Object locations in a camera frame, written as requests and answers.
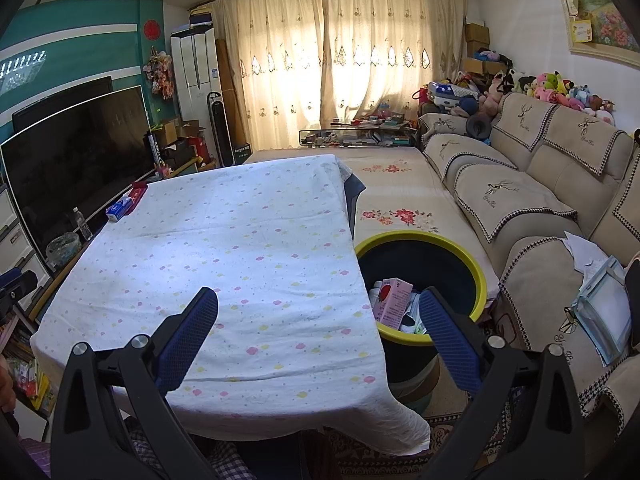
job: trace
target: pink box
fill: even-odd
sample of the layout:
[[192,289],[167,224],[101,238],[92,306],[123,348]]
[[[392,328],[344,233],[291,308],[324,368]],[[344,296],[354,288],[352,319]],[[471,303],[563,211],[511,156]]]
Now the pink box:
[[383,325],[398,330],[414,286],[398,278],[382,280],[380,293],[373,307],[373,317]]

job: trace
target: picture frame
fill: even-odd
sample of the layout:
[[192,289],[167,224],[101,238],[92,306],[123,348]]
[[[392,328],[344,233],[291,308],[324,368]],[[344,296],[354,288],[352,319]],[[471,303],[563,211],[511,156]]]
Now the picture frame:
[[[611,0],[574,0],[578,7],[578,15],[574,17],[570,16],[571,0],[560,1],[566,22],[570,52],[640,68],[638,40],[634,38]],[[579,43],[572,35],[572,27],[575,22],[583,22],[584,20],[591,20],[592,39],[587,43]]]

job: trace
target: floral bedspread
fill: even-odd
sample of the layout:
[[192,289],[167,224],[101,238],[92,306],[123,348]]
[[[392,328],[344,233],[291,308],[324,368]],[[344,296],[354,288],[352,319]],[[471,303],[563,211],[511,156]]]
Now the floral bedspread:
[[487,282],[488,299],[498,294],[495,275],[476,233],[434,169],[415,148],[309,148],[264,150],[248,162],[333,153],[367,186],[358,198],[354,243],[373,235],[415,229],[463,246],[478,261]]

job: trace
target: clear plastic bottle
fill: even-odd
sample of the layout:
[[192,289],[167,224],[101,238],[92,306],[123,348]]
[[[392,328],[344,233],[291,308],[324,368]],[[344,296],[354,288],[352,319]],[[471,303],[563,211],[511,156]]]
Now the clear plastic bottle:
[[91,240],[91,238],[94,237],[94,235],[92,234],[91,229],[89,229],[89,226],[86,224],[84,215],[78,211],[77,207],[74,208],[74,215],[76,216],[76,223],[80,228],[80,232],[82,233],[82,236],[88,242],[89,240]]

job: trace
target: silver screw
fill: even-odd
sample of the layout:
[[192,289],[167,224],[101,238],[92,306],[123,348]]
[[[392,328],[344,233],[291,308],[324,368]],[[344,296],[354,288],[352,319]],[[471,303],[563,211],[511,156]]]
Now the silver screw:
[[557,357],[560,357],[563,354],[562,347],[558,346],[558,345],[549,345],[549,353],[551,355],[555,355]]
[[74,346],[74,354],[82,355],[86,352],[86,348],[86,343],[78,343],[76,346]]
[[144,334],[137,335],[131,340],[133,348],[144,348],[147,343],[149,343],[149,338]]
[[491,335],[489,339],[487,339],[489,346],[492,348],[504,348],[505,342],[499,335]]

